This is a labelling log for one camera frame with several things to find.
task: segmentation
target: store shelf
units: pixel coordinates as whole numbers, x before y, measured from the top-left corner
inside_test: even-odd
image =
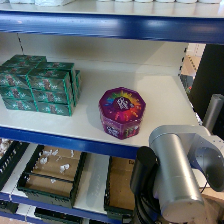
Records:
[[[124,86],[140,93],[146,110],[140,133],[119,140],[106,134],[99,99],[108,89]],[[24,142],[135,159],[161,125],[198,125],[179,77],[106,71],[83,72],[83,89],[72,117],[7,110],[0,99],[0,136]]]
[[[34,215],[35,209],[36,209],[35,206],[30,206],[29,207],[29,210],[28,210],[27,215],[26,215],[26,221],[29,222],[29,223],[35,223],[35,224],[45,224],[45,222],[43,222],[41,220],[41,218],[36,217]]]
[[[11,218],[11,219],[17,219],[21,221],[26,221],[26,215],[29,208],[30,208],[29,205],[20,204],[15,214],[0,212],[0,216]]]
[[[0,5],[0,31],[223,44],[222,4],[98,2]]]
[[[5,188],[2,190],[2,193],[8,195],[8,200],[11,200],[15,203],[36,206],[52,211],[84,217],[87,219],[93,219],[112,224],[120,224],[120,221],[109,219],[103,208],[109,156],[88,154],[79,184],[78,196],[73,209],[33,201],[28,199],[28,197],[23,192],[18,191],[16,188],[17,181],[27,162],[31,158],[35,148],[35,144],[29,145],[27,151],[5,185]],[[203,175],[197,170],[193,171],[195,173],[199,187],[204,187],[206,181]]]

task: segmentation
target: black plastic crate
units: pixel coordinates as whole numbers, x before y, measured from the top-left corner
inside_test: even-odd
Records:
[[[82,175],[82,170],[85,164],[85,158],[87,153],[81,153],[74,178],[72,177],[73,179],[71,181],[71,180],[66,180],[62,178],[57,178],[55,176],[50,176],[48,174],[43,175],[43,174],[38,174],[33,172],[37,161],[43,155],[44,147],[45,146],[43,145],[37,146],[30,161],[27,163],[25,170],[20,176],[20,179],[17,183],[17,189],[19,191],[23,191],[31,200],[72,208],[75,202],[76,195],[77,195],[79,181]],[[29,185],[30,178],[34,178],[34,177],[41,178],[41,181],[44,181],[44,185],[46,185],[46,187],[48,187],[48,184],[50,183],[49,181],[52,179],[62,184],[68,184],[69,186],[71,185],[71,190],[69,188],[69,191],[70,191],[69,196],[62,195],[61,193],[58,193],[58,192],[55,193],[55,191],[53,190],[49,192],[48,190],[51,189],[53,185],[51,185],[51,187],[48,188],[48,190],[43,190],[43,188],[42,190],[39,190],[39,187],[36,187],[37,189],[31,189],[27,187]]]
[[[23,156],[29,143],[14,141],[0,159],[0,190],[11,176],[15,166]]]
[[[15,214],[19,204],[0,200],[0,211]]]
[[[51,224],[81,224],[82,218],[47,209],[36,208],[34,215]]]
[[[122,220],[122,217],[125,216],[131,216],[134,209],[134,194],[130,190],[130,178],[132,169],[134,167],[134,160],[129,159],[122,159],[122,158],[116,158],[116,157],[110,157],[109,166],[108,166],[108,174],[107,174],[107,182],[106,182],[106,190],[104,195],[104,210],[107,212],[107,216],[111,219],[117,219]],[[111,176],[113,173],[117,174],[118,176],[115,176],[113,178],[113,183],[111,182]],[[111,194],[111,190],[113,186],[116,186],[116,193]],[[116,199],[113,199],[112,197],[117,197],[121,201],[116,201]]]

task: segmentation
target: green box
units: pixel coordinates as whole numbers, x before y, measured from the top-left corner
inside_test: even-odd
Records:
[[[3,98],[5,107],[9,110],[37,111],[33,100],[16,100]]]
[[[8,60],[2,64],[10,68],[35,68],[40,62]]]
[[[68,92],[71,88],[69,73],[66,71],[33,69],[28,74],[30,88],[47,91]]]
[[[40,62],[37,66],[38,69],[49,69],[49,70],[62,70],[69,72],[70,82],[76,80],[75,64],[74,63],[64,63],[64,62]]]
[[[0,94],[2,98],[33,100],[31,90],[20,87],[0,86]]]
[[[75,108],[73,100],[70,104],[36,102],[36,105],[39,112],[64,116],[72,116]]]
[[[81,71],[80,70],[75,70],[75,78],[76,78],[76,85],[78,88],[80,88],[81,83],[82,83],[82,79],[81,79]]]
[[[73,92],[74,105],[76,106],[78,101],[79,101],[79,97],[80,97],[80,94],[81,94],[81,89],[80,89],[80,87],[77,88],[76,83],[73,82],[72,83],[72,90],[73,90],[72,92]]]
[[[35,56],[35,55],[21,55],[16,54],[10,60],[12,61],[30,61],[30,62],[46,62],[46,56]]]
[[[27,75],[32,68],[10,68],[0,66],[0,86],[29,88]]]
[[[32,89],[33,98],[39,102],[69,104],[73,100],[72,88],[65,92]]]

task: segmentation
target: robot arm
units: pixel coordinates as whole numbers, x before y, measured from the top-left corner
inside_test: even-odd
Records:
[[[161,215],[170,222],[188,222],[203,214],[191,167],[199,169],[215,191],[224,190],[224,143],[205,127],[161,126],[150,135],[149,146],[139,149],[131,179],[138,219],[153,221],[145,216],[151,216],[147,205],[156,208],[156,199]]]

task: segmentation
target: candy tin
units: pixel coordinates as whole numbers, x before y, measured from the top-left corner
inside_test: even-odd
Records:
[[[137,135],[145,106],[136,91],[124,87],[106,91],[99,101],[104,131],[119,139]]]

